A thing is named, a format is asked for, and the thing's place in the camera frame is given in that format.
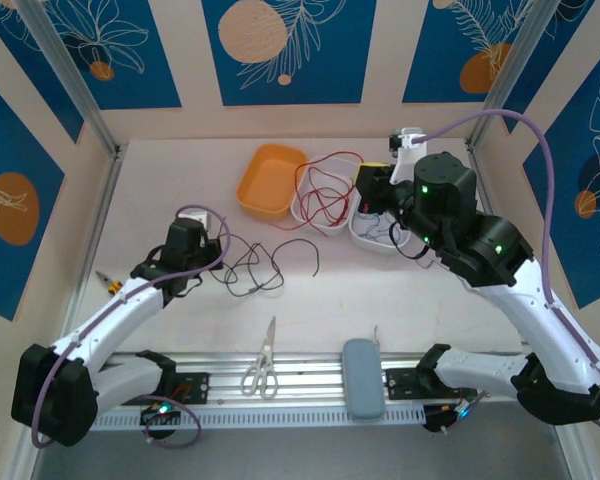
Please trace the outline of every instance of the gray case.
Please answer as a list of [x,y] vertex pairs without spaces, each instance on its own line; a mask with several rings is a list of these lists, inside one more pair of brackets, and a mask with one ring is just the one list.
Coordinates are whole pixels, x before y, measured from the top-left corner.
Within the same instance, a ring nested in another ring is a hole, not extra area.
[[342,377],[347,410],[355,420],[377,420],[384,415],[384,385],[378,347],[354,338],[342,349]]

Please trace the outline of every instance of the orange plastic container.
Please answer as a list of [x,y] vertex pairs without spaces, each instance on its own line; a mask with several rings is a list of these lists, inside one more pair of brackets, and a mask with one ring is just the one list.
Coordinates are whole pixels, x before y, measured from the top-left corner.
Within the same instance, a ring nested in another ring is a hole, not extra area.
[[[305,163],[307,156],[295,148],[272,143],[258,148],[236,190],[244,211],[263,222],[285,218],[296,193],[296,169]],[[298,169],[298,182],[303,173],[304,167]]]

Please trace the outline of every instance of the silver scissors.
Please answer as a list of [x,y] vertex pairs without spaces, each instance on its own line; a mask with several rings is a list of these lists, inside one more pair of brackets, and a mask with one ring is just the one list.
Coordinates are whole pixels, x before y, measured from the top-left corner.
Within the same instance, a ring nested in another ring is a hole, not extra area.
[[[273,337],[275,336],[275,333],[276,317],[273,317],[256,361],[247,368],[247,371],[244,372],[244,375],[242,376],[240,390],[243,395],[253,395],[258,389],[258,385],[260,385],[260,396],[265,400],[271,400],[276,396],[276,393],[278,393],[278,376],[273,369]],[[251,384],[245,385],[247,378],[250,377],[253,379]],[[269,377],[273,378],[273,385],[268,384]],[[267,387],[271,387],[273,391],[267,393]]]

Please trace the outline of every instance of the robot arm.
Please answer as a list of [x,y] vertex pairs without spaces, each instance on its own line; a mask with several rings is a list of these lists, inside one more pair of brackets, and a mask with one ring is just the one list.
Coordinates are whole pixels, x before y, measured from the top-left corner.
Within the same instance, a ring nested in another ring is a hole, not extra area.
[[[553,310],[564,313],[599,359],[600,346],[559,301],[547,305],[539,262],[515,226],[476,210],[471,169],[447,152],[424,156],[411,169],[401,165],[400,151],[412,145],[410,135],[402,131],[390,139],[396,168],[361,166],[360,210],[390,212],[471,291],[500,308],[534,352],[505,357],[434,345],[418,365],[420,383],[432,394],[465,387],[517,398],[532,415],[554,425],[600,418],[600,364],[591,365]],[[396,174],[409,170],[409,179]]]
[[[160,258],[153,256],[160,251]],[[168,396],[175,388],[175,362],[144,351],[114,365],[111,355],[142,323],[181,295],[194,277],[167,277],[214,262],[221,255],[218,239],[209,240],[202,223],[177,218],[165,245],[154,249],[132,272],[123,289],[100,311],[51,347],[34,344],[20,358],[11,416],[31,426],[45,379],[62,352],[77,344],[53,377],[43,399],[38,429],[71,446],[108,410],[140,395]],[[130,292],[137,292],[128,299]]]

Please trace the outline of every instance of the white tabletop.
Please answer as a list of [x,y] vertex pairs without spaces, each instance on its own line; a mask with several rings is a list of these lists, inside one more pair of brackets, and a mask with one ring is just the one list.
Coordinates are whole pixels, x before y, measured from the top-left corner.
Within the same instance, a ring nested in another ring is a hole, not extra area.
[[[386,138],[275,141],[298,147],[309,158],[346,149],[359,152],[366,161],[390,161]],[[151,248],[164,243],[175,210],[199,203],[225,215],[234,233],[270,249],[291,238],[312,240],[320,249],[320,273],[311,276],[315,255],[310,247],[296,243],[276,256],[286,279],[280,290],[235,299],[205,274],[200,288],[148,320],[124,342],[121,351],[255,351],[273,315],[277,316],[278,352],[339,352],[351,338],[371,338],[376,325],[383,351],[424,352],[436,342],[475,351],[521,349],[519,335],[502,312],[467,292],[453,274],[438,265],[423,269],[399,256],[360,250],[347,232],[329,239],[306,232],[282,232],[244,214],[235,200],[235,189],[257,147],[267,142],[132,141],[94,271],[124,281]],[[462,140],[429,143],[429,152],[445,150],[468,164]],[[212,220],[212,235],[217,227],[218,221]],[[245,251],[246,247],[234,243],[229,263]],[[415,253],[409,247],[407,252]],[[75,325],[108,299],[92,274]]]

